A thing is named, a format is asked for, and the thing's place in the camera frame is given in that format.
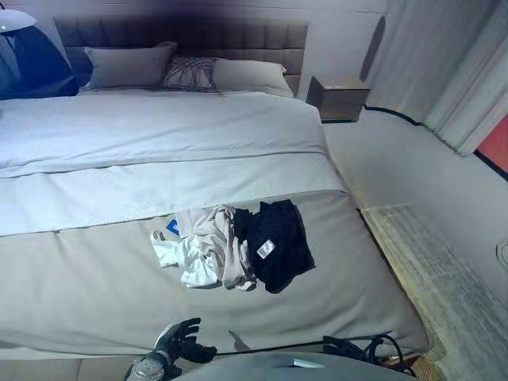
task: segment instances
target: white bed sheet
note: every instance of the white bed sheet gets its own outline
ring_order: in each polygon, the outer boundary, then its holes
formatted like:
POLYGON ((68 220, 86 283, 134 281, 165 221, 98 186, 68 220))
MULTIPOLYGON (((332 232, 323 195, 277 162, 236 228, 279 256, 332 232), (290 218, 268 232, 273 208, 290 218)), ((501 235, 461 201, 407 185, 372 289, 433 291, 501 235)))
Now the white bed sheet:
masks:
POLYGON ((0 106, 0 236, 344 189, 317 110, 295 99, 122 90, 0 106))

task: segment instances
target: gray pillow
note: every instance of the gray pillow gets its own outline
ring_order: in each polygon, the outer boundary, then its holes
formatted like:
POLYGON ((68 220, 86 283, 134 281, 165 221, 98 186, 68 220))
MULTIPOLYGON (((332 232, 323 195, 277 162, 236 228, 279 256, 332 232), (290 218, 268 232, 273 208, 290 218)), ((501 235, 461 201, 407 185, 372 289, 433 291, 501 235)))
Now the gray pillow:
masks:
POLYGON ((293 98, 283 65, 261 61, 220 60, 214 70, 217 91, 262 91, 293 98))
POLYGON ((85 48, 94 67, 88 87, 159 87, 176 44, 141 49, 85 48))
POLYGON ((217 58, 173 57, 164 79, 164 88, 215 92, 213 72, 218 60, 217 58))

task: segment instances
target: bedside table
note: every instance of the bedside table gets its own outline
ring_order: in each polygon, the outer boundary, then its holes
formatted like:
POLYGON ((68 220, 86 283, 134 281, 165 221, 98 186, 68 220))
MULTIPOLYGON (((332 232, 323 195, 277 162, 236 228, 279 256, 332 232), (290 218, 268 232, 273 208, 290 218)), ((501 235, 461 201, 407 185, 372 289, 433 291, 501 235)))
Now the bedside table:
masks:
POLYGON ((321 123, 354 122, 358 120, 369 91, 365 83, 355 77, 340 77, 333 83, 312 77, 307 103, 317 107, 321 123))

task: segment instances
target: patterned pillow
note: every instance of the patterned pillow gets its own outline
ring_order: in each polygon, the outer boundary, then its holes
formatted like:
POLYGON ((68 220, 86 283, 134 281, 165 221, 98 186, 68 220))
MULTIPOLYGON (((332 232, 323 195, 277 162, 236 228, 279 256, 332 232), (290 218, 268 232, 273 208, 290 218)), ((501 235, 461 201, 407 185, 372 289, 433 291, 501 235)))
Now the patterned pillow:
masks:
POLYGON ((217 58, 174 57, 164 79, 164 88, 216 92, 213 73, 217 60, 217 58))

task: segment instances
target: mattress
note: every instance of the mattress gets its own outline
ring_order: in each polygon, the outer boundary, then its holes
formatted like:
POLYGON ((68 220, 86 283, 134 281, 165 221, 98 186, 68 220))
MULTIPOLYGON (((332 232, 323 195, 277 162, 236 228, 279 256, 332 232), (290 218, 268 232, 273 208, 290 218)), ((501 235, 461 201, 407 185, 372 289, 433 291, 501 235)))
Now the mattress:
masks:
POLYGON ((0 106, 0 347, 138 354, 192 317, 220 352, 378 333, 404 353, 429 347, 329 162, 312 106, 136 91, 0 106), (280 294, 186 289, 178 268, 159 268, 149 237, 172 214, 285 198, 316 268, 280 294))
POLYGON ((0 337, 50 352, 137 354, 167 324, 201 317, 199 340, 219 352, 377 333, 424 352, 420 319, 354 205, 337 192, 291 200, 316 268, 280 294, 262 283, 249 292, 186 289, 177 267, 159 267, 149 239, 168 217, 3 237, 0 337))

